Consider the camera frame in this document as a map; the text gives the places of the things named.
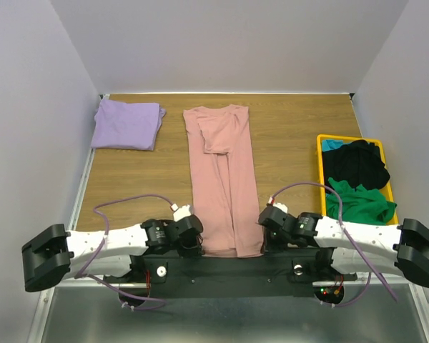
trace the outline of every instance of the clothes pile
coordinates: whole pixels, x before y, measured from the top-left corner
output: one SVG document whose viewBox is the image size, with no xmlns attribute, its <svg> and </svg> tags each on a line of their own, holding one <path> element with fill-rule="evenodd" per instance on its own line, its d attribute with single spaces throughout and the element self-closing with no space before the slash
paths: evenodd
<svg viewBox="0 0 429 343">
<path fill-rule="evenodd" d="M 342 198 L 343 219 L 360 224 L 388 223 L 397 205 L 380 192 L 390 180 L 380 148 L 363 139 L 349 144 L 326 139 L 322 150 L 325 184 Z M 337 219 L 338 207 L 337 197 L 328 194 L 327 215 Z"/>
</svg>

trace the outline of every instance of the white wall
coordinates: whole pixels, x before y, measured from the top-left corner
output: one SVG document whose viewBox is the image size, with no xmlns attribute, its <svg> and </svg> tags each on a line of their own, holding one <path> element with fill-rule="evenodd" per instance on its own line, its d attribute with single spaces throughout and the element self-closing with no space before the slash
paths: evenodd
<svg viewBox="0 0 429 343">
<path fill-rule="evenodd" d="M 38 294 L 21 246 L 67 223 L 98 102 L 47 0 L 0 0 L 0 342 L 26 342 Z"/>
<path fill-rule="evenodd" d="M 97 89 L 356 91 L 407 0 L 51 0 Z"/>
<path fill-rule="evenodd" d="M 429 227 L 429 0 L 410 0 L 353 103 L 383 141 L 398 214 Z"/>
</svg>

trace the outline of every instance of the purple t-shirt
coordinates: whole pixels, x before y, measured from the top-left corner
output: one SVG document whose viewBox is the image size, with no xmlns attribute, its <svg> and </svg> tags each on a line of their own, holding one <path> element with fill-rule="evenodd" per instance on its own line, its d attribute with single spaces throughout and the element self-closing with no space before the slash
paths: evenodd
<svg viewBox="0 0 429 343">
<path fill-rule="evenodd" d="M 157 103 L 102 99 L 95 115 L 92 148 L 154 150 L 165 110 Z"/>
</svg>

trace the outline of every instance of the yellow plastic bin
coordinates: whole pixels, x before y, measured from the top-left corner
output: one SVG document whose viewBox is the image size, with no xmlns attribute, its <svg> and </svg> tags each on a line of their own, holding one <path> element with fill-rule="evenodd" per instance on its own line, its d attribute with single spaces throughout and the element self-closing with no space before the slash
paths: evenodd
<svg viewBox="0 0 429 343">
<path fill-rule="evenodd" d="M 325 139 L 338 139 L 340 141 L 343 141 L 344 143 L 350 143 L 352 141 L 364 139 L 365 141 L 374 143 L 376 146 L 380 148 L 381 160 L 383 161 L 386 167 L 385 152 L 383 151 L 383 145 L 381 144 L 381 141 L 377 139 L 367 139 L 362 137 L 346 137 L 346 136 L 333 136 L 330 134 L 320 134 L 316 138 L 316 147 L 317 147 L 317 164 L 318 164 L 321 184 L 324 184 L 324 168 L 322 167 L 322 141 L 324 141 Z M 380 189 L 380 192 L 385 196 L 386 200 L 388 200 L 389 202 L 394 202 L 393 190 L 391 189 L 390 182 L 388 182 L 386 186 Z M 323 216 L 325 216 L 326 215 L 326 193 L 323 188 L 320 189 L 320 196 L 321 196 L 321 213 Z M 399 224 L 397 211 L 394 213 L 394 217 L 388 222 L 388 224 Z"/>
</svg>

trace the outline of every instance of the bolt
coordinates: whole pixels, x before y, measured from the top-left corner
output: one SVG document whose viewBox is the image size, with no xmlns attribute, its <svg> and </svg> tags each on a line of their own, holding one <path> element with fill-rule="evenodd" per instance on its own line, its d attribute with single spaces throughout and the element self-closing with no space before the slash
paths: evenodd
<svg viewBox="0 0 429 343">
<path fill-rule="evenodd" d="M 159 277 L 164 277 L 167 274 L 167 269 L 164 266 L 157 268 L 157 275 Z"/>
<path fill-rule="evenodd" d="M 296 274 L 298 277 L 303 274 L 303 268 L 300 264 L 296 264 L 294 266 L 294 274 Z"/>
</svg>

